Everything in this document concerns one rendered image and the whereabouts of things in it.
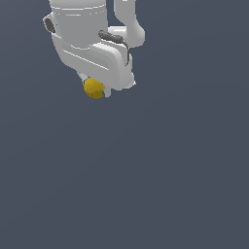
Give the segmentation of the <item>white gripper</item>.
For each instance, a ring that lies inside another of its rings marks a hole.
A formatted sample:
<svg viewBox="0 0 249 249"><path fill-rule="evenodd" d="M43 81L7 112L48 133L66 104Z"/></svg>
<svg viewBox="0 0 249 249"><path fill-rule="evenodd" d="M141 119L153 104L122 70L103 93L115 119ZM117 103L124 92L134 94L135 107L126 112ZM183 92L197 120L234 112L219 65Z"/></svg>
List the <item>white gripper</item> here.
<svg viewBox="0 0 249 249"><path fill-rule="evenodd" d="M129 89L135 85L132 73L132 56L124 45L100 41L87 49L67 45L53 34L53 44L61 61L75 69L84 83L89 77L102 83L103 95L111 96L111 89Z"/></svg>

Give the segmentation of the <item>yellow round object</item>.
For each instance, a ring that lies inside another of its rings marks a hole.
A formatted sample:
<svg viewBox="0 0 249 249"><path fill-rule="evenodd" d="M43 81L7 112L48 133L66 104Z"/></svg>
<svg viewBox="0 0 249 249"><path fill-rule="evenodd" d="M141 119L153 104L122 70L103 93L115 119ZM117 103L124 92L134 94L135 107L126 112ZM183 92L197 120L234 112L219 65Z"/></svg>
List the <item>yellow round object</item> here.
<svg viewBox="0 0 249 249"><path fill-rule="evenodd" d="M104 85L93 78L88 78L84 82L84 91L91 98L102 97L104 95L104 90Z"/></svg>

